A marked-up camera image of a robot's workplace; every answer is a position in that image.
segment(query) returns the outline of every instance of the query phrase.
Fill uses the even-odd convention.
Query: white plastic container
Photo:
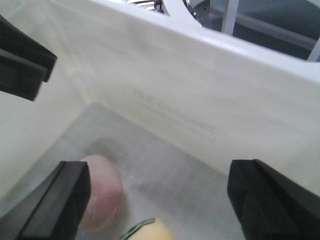
[[[259,158],[313,192],[320,64],[107,0],[2,0],[58,56],[35,102],[0,92],[0,198],[98,102],[228,174]]]

